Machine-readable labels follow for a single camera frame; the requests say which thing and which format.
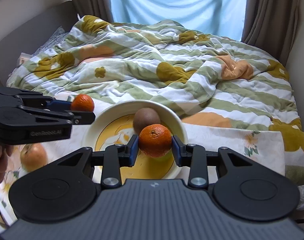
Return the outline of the orange tangerine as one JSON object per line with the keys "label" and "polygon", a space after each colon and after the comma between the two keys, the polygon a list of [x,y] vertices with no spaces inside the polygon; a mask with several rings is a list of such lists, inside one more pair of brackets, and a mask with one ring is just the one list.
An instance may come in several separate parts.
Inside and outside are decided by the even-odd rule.
{"label": "orange tangerine", "polygon": [[151,158],[165,156],[172,147],[172,134],[161,124],[153,124],[141,130],[138,137],[139,149]]}

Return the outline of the brown kiwi fruit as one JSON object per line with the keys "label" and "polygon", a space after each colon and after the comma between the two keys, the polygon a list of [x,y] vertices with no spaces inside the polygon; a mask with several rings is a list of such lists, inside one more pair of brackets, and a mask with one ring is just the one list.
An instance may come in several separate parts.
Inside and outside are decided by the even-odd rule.
{"label": "brown kiwi fruit", "polygon": [[161,119],[157,111],[152,108],[142,108],[138,110],[134,115],[133,128],[136,134],[140,134],[142,129],[145,127],[160,123]]}

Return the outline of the light blue window sheet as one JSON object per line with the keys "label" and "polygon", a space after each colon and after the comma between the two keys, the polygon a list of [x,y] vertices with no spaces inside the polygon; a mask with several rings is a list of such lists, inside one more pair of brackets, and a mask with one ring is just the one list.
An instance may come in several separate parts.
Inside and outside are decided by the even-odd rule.
{"label": "light blue window sheet", "polygon": [[187,29],[241,40],[246,0],[110,0],[115,22],[155,24],[170,19]]}

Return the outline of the cream duck pattern bowl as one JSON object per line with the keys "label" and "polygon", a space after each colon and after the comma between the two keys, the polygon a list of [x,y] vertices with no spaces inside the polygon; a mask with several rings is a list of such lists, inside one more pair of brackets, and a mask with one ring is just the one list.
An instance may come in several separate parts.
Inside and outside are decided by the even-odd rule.
{"label": "cream duck pattern bowl", "polygon": [[[132,125],[135,113],[147,107],[158,113],[161,124],[166,126],[172,135],[177,135],[184,143],[187,142],[186,130],[180,118],[170,108],[148,100],[132,100],[113,105],[100,113],[85,133],[83,146],[102,151],[113,144],[127,144],[135,134]],[[157,159],[140,151],[135,165],[123,167],[120,171],[121,179],[125,182],[126,179],[175,179],[181,168],[175,164],[171,152]]]}

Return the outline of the brown right curtain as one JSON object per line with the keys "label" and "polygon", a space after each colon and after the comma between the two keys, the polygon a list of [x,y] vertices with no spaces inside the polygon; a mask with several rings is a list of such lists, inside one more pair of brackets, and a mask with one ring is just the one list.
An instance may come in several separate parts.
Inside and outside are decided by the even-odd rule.
{"label": "brown right curtain", "polygon": [[285,65],[294,43],[299,0],[247,0],[242,42]]}

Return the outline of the striped floral quilt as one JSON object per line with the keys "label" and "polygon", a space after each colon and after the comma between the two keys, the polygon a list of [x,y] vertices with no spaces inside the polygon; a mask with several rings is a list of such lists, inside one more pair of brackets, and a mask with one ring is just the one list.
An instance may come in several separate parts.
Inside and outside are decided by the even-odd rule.
{"label": "striped floral quilt", "polygon": [[269,53],[228,37],[82,17],[64,41],[17,67],[8,87],[57,98],[91,96],[99,111],[150,100],[192,126],[226,128],[240,150],[304,184],[304,132],[285,67]]}

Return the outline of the red yellow apple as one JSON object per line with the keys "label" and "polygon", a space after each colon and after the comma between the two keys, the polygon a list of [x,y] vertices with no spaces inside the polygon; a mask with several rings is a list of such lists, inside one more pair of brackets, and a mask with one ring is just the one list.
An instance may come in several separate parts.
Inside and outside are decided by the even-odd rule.
{"label": "red yellow apple", "polygon": [[32,172],[48,164],[48,155],[42,144],[26,144],[20,152],[20,161],[27,172]]}

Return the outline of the white floral tablecloth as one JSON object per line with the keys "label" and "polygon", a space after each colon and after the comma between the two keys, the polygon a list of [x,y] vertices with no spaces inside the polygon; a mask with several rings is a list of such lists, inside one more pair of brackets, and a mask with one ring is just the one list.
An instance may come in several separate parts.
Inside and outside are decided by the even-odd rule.
{"label": "white floral tablecloth", "polygon": [[[96,107],[95,120],[106,109]],[[284,174],[284,145],[280,132],[212,127],[205,123],[211,117],[211,113],[199,113],[181,121],[187,133],[187,142],[204,146],[210,151],[215,151],[220,146],[228,146],[273,171]],[[83,138],[89,128],[90,125],[81,125],[72,129],[69,139],[40,143],[46,150],[48,163],[83,147]],[[28,174],[20,161],[20,152],[25,145],[14,146],[8,159],[5,177],[0,184],[0,219],[4,218],[9,224],[14,223],[17,218],[10,205],[8,192],[17,179]]]}

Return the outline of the grey bed headboard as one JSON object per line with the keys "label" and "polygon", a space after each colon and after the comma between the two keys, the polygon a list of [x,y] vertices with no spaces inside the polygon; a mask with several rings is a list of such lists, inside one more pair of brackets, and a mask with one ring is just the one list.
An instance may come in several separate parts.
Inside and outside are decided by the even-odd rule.
{"label": "grey bed headboard", "polygon": [[31,18],[0,41],[0,83],[6,84],[22,52],[34,53],[59,27],[70,31],[78,21],[72,1],[55,5]]}

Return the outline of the small orange mandarin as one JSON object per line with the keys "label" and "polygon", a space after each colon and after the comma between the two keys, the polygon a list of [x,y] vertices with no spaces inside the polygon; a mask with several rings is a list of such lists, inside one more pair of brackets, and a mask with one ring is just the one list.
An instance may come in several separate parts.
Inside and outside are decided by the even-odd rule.
{"label": "small orange mandarin", "polygon": [[72,111],[92,112],[95,108],[94,101],[86,94],[77,95],[71,103]]}

